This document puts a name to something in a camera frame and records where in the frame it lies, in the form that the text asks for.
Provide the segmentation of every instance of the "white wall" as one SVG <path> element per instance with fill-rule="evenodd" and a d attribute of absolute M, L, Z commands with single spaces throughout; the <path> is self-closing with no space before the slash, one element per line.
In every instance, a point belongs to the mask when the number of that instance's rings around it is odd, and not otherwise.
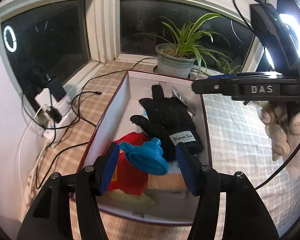
<path fill-rule="evenodd" d="M 29 125 L 21 112 L 21 100 L 13 87 L 0 56 L 0 225 L 15 239 L 21 225 L 19 212 L 22 198 L 18 177 L 18 150 L 20 141 Z M 43 147 L 38 128 L 27 133 L 22 147 L 21 178 L 26 181 L 27 171 Z"/>

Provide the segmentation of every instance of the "plaid cloth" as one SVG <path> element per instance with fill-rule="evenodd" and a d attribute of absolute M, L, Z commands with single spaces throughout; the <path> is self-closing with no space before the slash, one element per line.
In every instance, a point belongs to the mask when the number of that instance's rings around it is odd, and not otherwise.
<path fill-rule="evenodd" d="M 98 75 L 129 69 L 133 63 L 111 61 L 103 66 Z M 138 64 L 135 69 L 152 71 L 152 65 Z M 125 72 L 94 79 L 85 91 L 101 91 L 102 95 L 84 94 L 81 99 L 82 116 L 97 124 Z M 271 142 L 264 131 L 254 105 L 243 106 L 221 95 L 204 95 L 207 111 L 213 167 L 219 172 L 234 174 L 244 172 L 254 186 L 268 178 L 282 161 L 272 162 Z M 62 149 L 89 141 L 94 127 L 81 120 L 68 129 L 62 141 L 49 148 L 40 164 L 39 181 L 48 170 L 54 156 Z M 60 155 L 49 175 L 55 171 L 62 175 L 75 173 L 86 146 L 70 149 Z M 31 177 L 28 178 L 28 190 Z M 289 180 L 286 170 L 280 172 L 271 182 L 258 190 L 277 228 L 283 226 L 300 206 L 300 178 Z M 33 200 L 37 190 L 31 190 Z M 225 217 L 225 194 L 221 194 L 218 226 L 215 239 L 221 239 Z M 71 224 L 74 239 L 80 232 L 75 202 L 70 202 Z M 187 239 L 190 227 L 167 227 L 141 224 L 101 212 L 103 224 L 110 240 L 113 239 Z"/>

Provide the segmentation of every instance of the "metal bolt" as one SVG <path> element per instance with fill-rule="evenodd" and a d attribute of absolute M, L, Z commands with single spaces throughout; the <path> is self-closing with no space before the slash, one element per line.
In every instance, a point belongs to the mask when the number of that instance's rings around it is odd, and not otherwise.
<path fill-rule="evenodd" d="M 92 166 L 92 165 L 89 165 L 89 166 L 85 167 L 84 170 L 85 170 L 86 172 L 93 171 L 93 166 Z"/>
<path fill-rule="evenodd" d="M 57 177 L 59 177 L 59 173 L 58 172 L 54 172 L 51 174 L 51 178 L 52 179 L 56 179 Z"/>
<path fill-rule="evenodd" d="M 237 171 L 235 174 L 236 174 L 236 176 L 237 176 L 238 178 L 240 178 L 240 179 L 244 178 L 244 174 L 243 174 L 243 172 L 241 172 L 241 171 Z"/>
<path fill-rule="evenodd" d="M 208 166 L 208 165 L 203 165 L 203 166 L 201 167 L 201 170 L 202 170 L 202 171 L 210 171 L 210 170 L 211 170 L 211 167 Z"/>

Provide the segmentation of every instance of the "black glove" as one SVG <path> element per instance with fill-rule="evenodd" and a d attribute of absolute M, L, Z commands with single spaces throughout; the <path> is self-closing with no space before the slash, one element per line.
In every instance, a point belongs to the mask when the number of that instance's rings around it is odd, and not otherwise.
<path fill-rule="evenodd" d="M 175 150 L 178 142 L 184 142 L 190 154 L 202 152 L 201 139 L 187 108 L 175 97 L 165 98 L 160 85 L 153 85 L 151 90 L 152 99 L 139 100 L 147 112 L 148 119 L 141 115 L 133 115 L 130 117 L 131 122 L 140 126 L 149 137 L 160 139 L 163 158 L 167 161 L 176 160 Z"/>

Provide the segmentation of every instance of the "small plant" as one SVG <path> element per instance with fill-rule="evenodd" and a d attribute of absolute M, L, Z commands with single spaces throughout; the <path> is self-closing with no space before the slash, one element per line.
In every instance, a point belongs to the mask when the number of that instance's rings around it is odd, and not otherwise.
<path fill-rule="evenodd" d="M 240 68 L 242 67 L 241 65 L 231 67 L 229 61 L 224 58 L 219 58 L 219 60 L 220 60 L 220 65 L 218 66 L 223 71 L 224 74 L 239 73 Z"/>
<path fill-rule="evenodd" d="M 181 29 L 178 29 L 175 24 L 168 19 L 167 17 L 162 18 L 167 19 L 171 24 L 168 24 L 166 22 L 162 22 L 163 25 L 165 25 L 171 32 L 171 35 L 173 37 L 174 43 L 171 43 L 166 38 L 152 34 L 152 33 L 143 33 L 143 34 L 149 34 L 156 37 L 159 37 L 165 41 L 167 41 L 170 44 L 171 49 L 161 51 L 163 54 L 168 54 L 170 56 L 178 57 L 178 58 L 187 58 L 187 57 L 196 57 L 198 62 L 198 74 L 201 69 L 201 62 L 203 62 L 206 72 L 207 72 L 207 63 L 202 57 L 202 55 L 207 55 L 211 57 L 218 66 L 221 66 L 220 60 L 218 60 L 213 54 L 218 54 L 220 56 L 223 56 L 227 59 L 230 59 L 225 54 L 214 50 L 214 49 L 208 49 L 199 44 L 199 39 L 202 36 L 209 36 L 211 38 L 211 43 L 213 43 L 213 36 L 217 35 L 225 39 L 225 41 L 229 44 L 228 40 L 223 37 L 220 33 L 217 33 L 213 30 L 201 30 L 198 31 L 199 27 L 208 20 L 211 20 L 213 18 L 222 17 L 220 14 L 217 13 L 208 13 L 203 16 L 201 16 L 195 23 L 189 22 L 188 24 L 184 23 Z"/>

